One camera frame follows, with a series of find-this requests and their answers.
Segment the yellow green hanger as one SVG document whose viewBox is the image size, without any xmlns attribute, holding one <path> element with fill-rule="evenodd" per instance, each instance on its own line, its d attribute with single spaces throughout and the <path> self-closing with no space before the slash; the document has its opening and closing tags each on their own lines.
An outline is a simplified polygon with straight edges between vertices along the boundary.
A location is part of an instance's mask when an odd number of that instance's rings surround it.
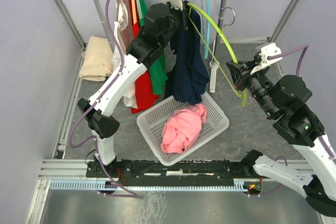
<svg viewBox="0 0 336 224">
<path fill-rule="evenodd" d="M 217 35 L 220 36 L 221 40 L 224 42 L 229 55 L 231 56 L 231 59 L 233 60 L 233 62 L 238 63 L 238 59 L 230 45 L 230 43 L 228 42 L 227 38 L 225 37 L 224 33 L 222 32 L 222 29 L 219 28 L 216 23 L 213 21 L 213 19 L 206 14 L 202 9 L 200 9 L 198 6 L 196 6 L 195 4 L 188 2 L 187 6 L 190 7 L 189 10 L 189 14 L 191 14 L 191 9 L 196 10 L 199 14 L 201 14 L 209 23 L 210 25 L 216 30 Z M 228 76 L 226 75 L 226 73 L 224 72 L 224 70 L 222 69 L 222 67 L 219 64 L 219 61 L 217 60 L 216 56 L 214 55 L 214 53 L 211 52 L 211 55 L 213 57 L 213 59 L 215 60 L 215 62 L 217 63 L 219 70 L 222 72 L 223 76 L 225 77 L 225 79 L 227 80 L 228 84 L 230 85 L 231 89 L 233 90 L 233 92 L 235 93 L 235 95 L 239 98 L 242 99 L 242 106 L 245 107 L 247 104 L 247 91 L 243 90 L 242 94 L 240 94 L 236 88 L 234 87 L 234 85 L 232 84 L 232 82 L 229 80 Z"/>
</svg>

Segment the navy blue t shirt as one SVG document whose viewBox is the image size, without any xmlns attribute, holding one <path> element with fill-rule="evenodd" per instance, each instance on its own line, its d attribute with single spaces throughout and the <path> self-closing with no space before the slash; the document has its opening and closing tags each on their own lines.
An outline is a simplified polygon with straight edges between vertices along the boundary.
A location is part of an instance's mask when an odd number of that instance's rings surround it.
<svg viewBox="0 0 336 224">
<path fill-rule="evenodd" d="M 173 69 L 167 73 L 165 95 L 173 96 L 175 100 L 196 105 L 201 103 L 201 95 L 209 83 L 209 74 L 201 56 L 201 38 L 198 30 L 201 28 L 200 15 L 184 5 L 190 17 L 186 19 L 187 30 L 177 31 L 170 41 L 176 62 Z"/>
</svg>

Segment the green t shirt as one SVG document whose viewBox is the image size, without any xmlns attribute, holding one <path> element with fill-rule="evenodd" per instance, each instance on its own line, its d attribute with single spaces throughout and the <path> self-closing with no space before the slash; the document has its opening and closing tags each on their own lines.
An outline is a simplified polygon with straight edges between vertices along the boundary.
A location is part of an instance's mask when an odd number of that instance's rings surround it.
<svg viewBox="0 0 336 224">
<path fill-rule="evenodd" d="M 140 27 L 142 28 L 144 26 L 144 17 L 148 13 L 149 8 L 147 7 L 145 0 L 140 0 L 140 2 L 141 2 L 143 18 L 139 20 L 139 22 L 140 22 Z M 159 59 L 156 60 L 155 63 L 150 67 L 149 75 L 150 75 L 151 82 L 152 82 L 153 93 L 156 95 L 162 95 L 163 87 L 166 83 L 166 80 L 168 79 L 168 76 L 165 72 L 165 55 L 164 54 L 162 54 L 162 56 L 160 56 Z"/>
</svg>

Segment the pink t shirt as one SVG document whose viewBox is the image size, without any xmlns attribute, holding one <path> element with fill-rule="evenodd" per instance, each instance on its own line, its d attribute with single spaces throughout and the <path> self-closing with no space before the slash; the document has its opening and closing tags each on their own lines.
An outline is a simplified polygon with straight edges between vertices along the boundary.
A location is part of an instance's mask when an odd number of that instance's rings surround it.
<svg viewBox="0 0 336 224">
<path fill-rule="evenodd" d="M 161 150 L 165 153 L 185 153 L 197 140 L 207 122 L 207 109 L 199 103 L 174 111 L 162 131 Z"/>
</svg>

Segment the mint green hanger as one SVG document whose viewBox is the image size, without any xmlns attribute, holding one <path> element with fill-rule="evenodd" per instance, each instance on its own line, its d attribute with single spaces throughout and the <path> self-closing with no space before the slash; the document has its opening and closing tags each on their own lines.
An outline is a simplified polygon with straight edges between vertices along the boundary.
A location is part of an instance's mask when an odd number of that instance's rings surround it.
<svg viewBox="0 0 336 224">
<path fill-rule="evenodd" d="M 143 18 L 143 13 L 142 13 L 140 0 L 136 0 L 136 6 L 137 6 L 137 10 L 138 10 L 139 20 L 141 20 Z"/>
</svg>

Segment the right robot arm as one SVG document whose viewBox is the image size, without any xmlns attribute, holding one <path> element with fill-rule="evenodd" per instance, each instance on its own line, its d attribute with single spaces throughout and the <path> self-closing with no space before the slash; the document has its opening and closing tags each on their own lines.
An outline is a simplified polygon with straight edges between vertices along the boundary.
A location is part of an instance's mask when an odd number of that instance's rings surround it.
<svg viewBox="0 0 336 224">
<path fill-rule="evenodd" d="M 325 128 L 306 102 L 312 96 L 303 79 L 285 75 L 276 84 L 267 77 L 267 69 L 254 72 L 257 61 L 226 62 L 237 90 L 248 90 L 273 120 L 273 128 L 309 163 L 312 175 L 271 160 L 252 150 L 242 159 L 241 172 L 271 178 L 299 193 L 318 213 L 335 217 L 335 151 Z"/>
</svg>

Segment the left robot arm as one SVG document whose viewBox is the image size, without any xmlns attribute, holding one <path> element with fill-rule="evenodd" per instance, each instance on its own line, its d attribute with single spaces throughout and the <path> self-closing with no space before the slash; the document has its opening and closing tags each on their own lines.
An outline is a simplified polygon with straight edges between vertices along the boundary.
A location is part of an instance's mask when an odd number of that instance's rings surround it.
<svg viewBox="0 0 336 224">
<path fill-rule="evenodd" d="M 98 171 L 105 177 L 116 171 L 113 136 L 120 123 L 112 116 L 119 100 L 138 77 L 163 54 L 173 35 L 186 29 L 185 7 L 154 4 L 144 17 L 144 25 L 132 40 L 115 71 L 104 85 L 89 99 L 80 99 L 78 107 L 92 130 L 97 144 L 96 157 L 101 160 Z"/>
</svg>

